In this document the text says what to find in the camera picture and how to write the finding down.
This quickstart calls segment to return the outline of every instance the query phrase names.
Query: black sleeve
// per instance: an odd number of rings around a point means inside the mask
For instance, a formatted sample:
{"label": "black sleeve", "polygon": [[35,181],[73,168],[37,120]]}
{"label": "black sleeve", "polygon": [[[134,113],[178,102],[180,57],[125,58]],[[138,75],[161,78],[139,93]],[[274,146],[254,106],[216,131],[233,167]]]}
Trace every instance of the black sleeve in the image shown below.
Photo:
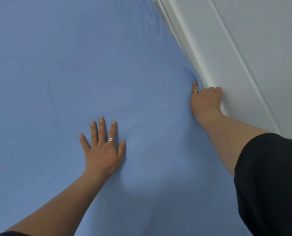
{"label": "black sleeve", "polygon": [[234,183],[239,214],[253,235],[292,235],[292,140],[267,133],[241,152]]}
{"label": "black sleeve", "polygon": [[14,232],[14,231],[8,231],[8,232],[1,233],[0,236],[29,236],[29,235],[18,233],[18,232]]}

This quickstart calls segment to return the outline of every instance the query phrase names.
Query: blue bed sheet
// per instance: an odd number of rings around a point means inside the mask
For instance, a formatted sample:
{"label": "blue bed sheet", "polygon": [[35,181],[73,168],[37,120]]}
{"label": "blue bed sheet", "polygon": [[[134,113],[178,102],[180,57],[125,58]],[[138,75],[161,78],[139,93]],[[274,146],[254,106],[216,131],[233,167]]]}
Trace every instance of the blue bed sheet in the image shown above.
{"label": "blue bed sheet", "polygon": [[0,0],[0,232],[81,175],[103,116],[127,151],[76,235],[244,235],[195,79],[152,0]]}

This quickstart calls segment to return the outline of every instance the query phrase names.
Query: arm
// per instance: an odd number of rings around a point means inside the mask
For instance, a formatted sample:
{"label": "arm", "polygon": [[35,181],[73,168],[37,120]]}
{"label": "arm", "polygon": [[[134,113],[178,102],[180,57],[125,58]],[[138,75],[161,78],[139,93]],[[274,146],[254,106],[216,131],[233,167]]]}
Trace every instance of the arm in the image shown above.
{"label": "arm", "polygon": [[[193,91],[198,91],[196,82]],[[223,115],[220,111],[221,97],[222,90],[219,87],[194,92],[191,110],[207,132],[222,163],[234,177],[235,165],[245,145],[254,137],[269,131]]]}
{"label": "arm", "polygon": [[[109,138],[116,138],[116,128],[117,123],[114,121]],[[125,141],[120,143],[118,150],[115,143],[105,141],[105,123],[102,118],[99,120],[98,136],[95,122],[91,123],[91,148],[85,137],[80,135],[86,159],[85,172],[81,177],[7,231],[31,236],[73,236],[75,234],[96,195],[107,179],[120,167],[125,151]]]}

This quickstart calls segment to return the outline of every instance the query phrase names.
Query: white wall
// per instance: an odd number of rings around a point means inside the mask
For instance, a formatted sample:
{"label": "white wall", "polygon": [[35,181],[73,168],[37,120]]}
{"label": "white wall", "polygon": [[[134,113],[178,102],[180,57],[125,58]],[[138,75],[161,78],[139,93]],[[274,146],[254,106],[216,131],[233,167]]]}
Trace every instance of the white wall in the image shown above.
{"label": "white wall", "polygon": [[292,138],[292,0],[161,0],[227,114]]}

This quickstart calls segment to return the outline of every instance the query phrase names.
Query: forearm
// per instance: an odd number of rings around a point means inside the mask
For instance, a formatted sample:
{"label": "forearm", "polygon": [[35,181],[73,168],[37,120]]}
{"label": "forearm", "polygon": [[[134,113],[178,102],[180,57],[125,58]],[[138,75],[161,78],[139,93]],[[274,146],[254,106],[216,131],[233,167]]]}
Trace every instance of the forearm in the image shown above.
{"label": "forearm", "polygon": [[269,133],[264,129],[227,117],[219,111],[208,113],[198,121],[207,132],[219,158],[232,176],[234,176],[234,168],[244,146],[254,137]]}
{"label": "forearm", "polygon": [[73,236],[106,179],[85,173],[62,193],[7,231],[31,236]]}

